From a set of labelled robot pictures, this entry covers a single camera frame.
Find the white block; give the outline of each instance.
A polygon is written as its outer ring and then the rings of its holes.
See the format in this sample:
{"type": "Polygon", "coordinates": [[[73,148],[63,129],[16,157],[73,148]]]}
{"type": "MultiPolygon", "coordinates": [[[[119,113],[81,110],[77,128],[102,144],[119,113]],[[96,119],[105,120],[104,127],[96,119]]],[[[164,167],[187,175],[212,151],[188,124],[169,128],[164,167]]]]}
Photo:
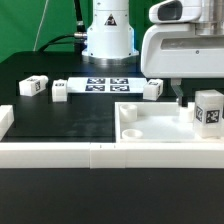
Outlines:
{"type": "Polygon", "coordinates": [[[194,131],[202,138],[221,137],[224,97],[216,90],[197,91],[194,131]]]}
{"type": "Polygon", "coordinates": [[[53,102],[67,101],[67,80],[55,80],[52,86],[52,100],[53,102]]]}
{"type": "Polygon", "coordinates": [[[19,82],[20,95],[34,96],[37,93],[46,89],[47,82],[48,82],[48,77],[45,75],[31,76],[19,82]]]}
{"type": "Polygon", "coordinates": [[[143,99],[156,101],[163,93],[163,80],[150,79],[144,86],[143,99]]]}
{"type": "Polygon", "coordinates": [[[0,106],[0,141],[14,121],[12,105],[0,106]]]}

